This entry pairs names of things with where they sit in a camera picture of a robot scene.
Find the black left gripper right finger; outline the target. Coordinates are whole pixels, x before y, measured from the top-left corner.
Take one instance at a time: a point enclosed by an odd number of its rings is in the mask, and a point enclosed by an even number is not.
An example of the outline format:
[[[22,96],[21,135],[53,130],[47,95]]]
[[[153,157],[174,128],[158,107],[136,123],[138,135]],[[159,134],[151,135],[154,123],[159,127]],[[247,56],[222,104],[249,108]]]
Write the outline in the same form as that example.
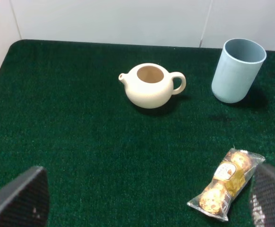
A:
[[[275,227],[275,167],[257,166],[252,177],[249,207],[256,227]]]

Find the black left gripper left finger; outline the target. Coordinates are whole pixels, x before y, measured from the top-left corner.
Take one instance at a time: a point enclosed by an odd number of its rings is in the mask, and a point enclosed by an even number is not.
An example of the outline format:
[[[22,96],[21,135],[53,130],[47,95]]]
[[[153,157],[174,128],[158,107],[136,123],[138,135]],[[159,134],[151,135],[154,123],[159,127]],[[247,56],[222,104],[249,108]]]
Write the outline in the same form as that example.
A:
[[[50,211],[47,170],[33,166],[0,189],[0,227],[45,227]]]

